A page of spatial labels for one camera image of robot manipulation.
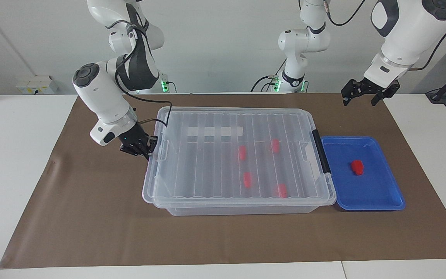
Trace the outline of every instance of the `red block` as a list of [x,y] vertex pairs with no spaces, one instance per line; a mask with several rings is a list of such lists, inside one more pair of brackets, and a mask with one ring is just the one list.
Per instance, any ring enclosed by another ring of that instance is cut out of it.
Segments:
[[285,184],[278,184],[278,195],[280,198],[288,198]]
[[246,188],[250,188],[252,186],[252,176],[249,172],[244,173],[244,186]]
[[364,165],[361,160],[354,160],[350,164],[350,167],[354,171],[355,175],[363,175],[364,174]]
[[246,157],[247,157],[247,148],[245,148],[244,145],[239,146],[238,147],[238,158],[241,161],[245,161]]
[[276,138],[271,141],[271,150],[273,153],[280,153],[280,141]]

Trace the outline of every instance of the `white label strip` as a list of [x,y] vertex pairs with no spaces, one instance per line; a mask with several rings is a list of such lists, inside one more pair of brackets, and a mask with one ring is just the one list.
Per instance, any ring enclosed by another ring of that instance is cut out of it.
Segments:
[[[237,127],[237,136],[243,136],[244,127]],[[187,136],[198,136],[199,135],[199,127],[188,127]],[[204,136],[215,136],[214,127],[204,127]],[[232,128],[231,127],[221,127],[221,136],[232,136]]]

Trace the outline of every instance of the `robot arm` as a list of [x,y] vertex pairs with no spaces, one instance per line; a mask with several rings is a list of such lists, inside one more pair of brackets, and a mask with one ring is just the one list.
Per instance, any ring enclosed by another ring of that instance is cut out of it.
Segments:
[[378,0],[371,22],[385,42],[364,79],[343,87],[344,105],[364,94],[375,94],[373,106],[393,97],[398,78],[446,33],[446,0]]
[[122,93],[149,89],[158,81],[160,73],[150,43],[160,48],[164,38],[161,30],[142,14],[139,1],[88,0],[94,19],[112,30],[111,48],[122,55],[84,65],[73,76],[73,85],[99,119],[90,132],[96,143],[104,146],[118,137],[121,151],[148,159],[157,139],[144,132]]
[[328,48],[331,36],[326,27],[323,0],[301,0],[300,18],[306,29],[282,32],[278,39],[286,55],[285,69],[280,72],[280,91],[296,92],[304,81],[307,58],[304,53],[321,52]]

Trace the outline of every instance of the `blue tray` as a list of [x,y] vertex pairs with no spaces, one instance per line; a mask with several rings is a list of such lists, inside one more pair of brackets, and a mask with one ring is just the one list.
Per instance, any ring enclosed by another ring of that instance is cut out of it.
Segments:
[[[395,177],[374,138],[324,136],[337,202],[345,210],[403,210],[405,201]],[[355,175],[350,163],[361,160],[364,174]]]

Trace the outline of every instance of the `electrical outlet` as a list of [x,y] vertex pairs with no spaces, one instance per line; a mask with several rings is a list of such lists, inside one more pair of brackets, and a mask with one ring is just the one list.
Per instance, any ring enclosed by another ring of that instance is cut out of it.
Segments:
[[50,76],[20,76],[16,85],[22,94],[56,94],[58,86]]

